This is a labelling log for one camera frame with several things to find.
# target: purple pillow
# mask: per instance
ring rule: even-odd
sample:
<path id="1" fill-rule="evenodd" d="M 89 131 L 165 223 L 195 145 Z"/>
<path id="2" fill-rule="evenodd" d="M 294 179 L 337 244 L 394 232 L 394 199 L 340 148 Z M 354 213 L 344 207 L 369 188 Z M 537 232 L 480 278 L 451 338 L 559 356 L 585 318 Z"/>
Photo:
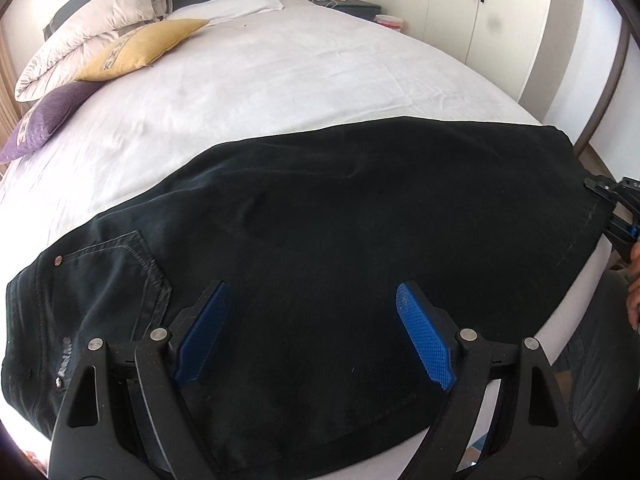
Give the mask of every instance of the purple pillow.
<path id="1" fill-rule="evenodd" d="M 0 164 L 37 152 L 105 81 L 73 81 L 53 89 L 25 113 L 0 152 Z"/>

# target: silver screw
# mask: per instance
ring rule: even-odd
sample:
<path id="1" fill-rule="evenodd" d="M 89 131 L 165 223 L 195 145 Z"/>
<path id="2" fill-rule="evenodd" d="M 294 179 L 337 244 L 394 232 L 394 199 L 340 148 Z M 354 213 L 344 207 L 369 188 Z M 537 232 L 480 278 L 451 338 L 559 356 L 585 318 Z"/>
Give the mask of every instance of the silver screw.
<path id="1" fill-rule="evenodd" d="M 168 332 L 165 328 L 156 328 L 151 331 L 150 337 L 154 341 L 162 341 L 165 337 L 167 337 Z"/>
<path id="2" fill-rule="evenodd" d="M 89 341 L 89 350 L 99 350 L 100 348 L 102 348 L 102 343 L 103 341 L 99 337 L 91 339 L 91 341 Z"/>
<path id="3" fill-rule="evenodd" d="M 463 328 L 460 331 L 460 337 L 465 341 L 475 341 L 476 339 L 478 339 L 478 334 L 471 328 Z"/>
<path id="4" fill-rule="evenodd" d="M 537 350 L 540 347 L 540 343 L 533 337 L 527 337 L 524 340 L 524 346 L 526 346 L 529 350 Z"/>

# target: curtain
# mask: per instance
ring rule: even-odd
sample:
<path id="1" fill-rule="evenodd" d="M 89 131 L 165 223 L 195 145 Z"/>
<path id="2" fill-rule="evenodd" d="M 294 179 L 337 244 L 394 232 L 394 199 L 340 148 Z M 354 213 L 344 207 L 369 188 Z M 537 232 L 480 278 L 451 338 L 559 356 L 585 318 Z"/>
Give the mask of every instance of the curtain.
<path id="1" fill-rule="evenodd" d="M 0 148 L 14 130 L 22 117 L 22 108 L 14 99 L 16 77 L 0 28 Z M 4 175 L 7 166 L 0 164 L 0 174 Z"/>

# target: pant leg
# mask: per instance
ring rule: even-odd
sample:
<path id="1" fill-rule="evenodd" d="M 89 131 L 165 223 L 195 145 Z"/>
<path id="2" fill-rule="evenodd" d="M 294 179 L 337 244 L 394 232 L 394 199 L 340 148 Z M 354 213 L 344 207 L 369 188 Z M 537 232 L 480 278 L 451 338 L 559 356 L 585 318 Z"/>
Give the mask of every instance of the pant leg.
<path id="1" fill-rule="evenodd" d="M 578 456 L 613 434 L 638 391 L 640 336 L 626 318 L 628 282 L 606 270 L 553 369 L 573 423 Z"/>

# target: yellow pillow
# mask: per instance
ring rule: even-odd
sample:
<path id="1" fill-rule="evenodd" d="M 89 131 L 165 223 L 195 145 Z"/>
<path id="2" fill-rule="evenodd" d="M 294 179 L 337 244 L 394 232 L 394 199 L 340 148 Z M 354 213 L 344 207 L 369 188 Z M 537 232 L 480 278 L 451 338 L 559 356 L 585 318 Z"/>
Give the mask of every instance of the yellow pillow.
<path id="1" fill-rule="evenodd" d="M 76 76 L 82 81 L 108 81 L 147 66 L 209 20 L 165 20 L 136 28 L 107 46 Z"/>

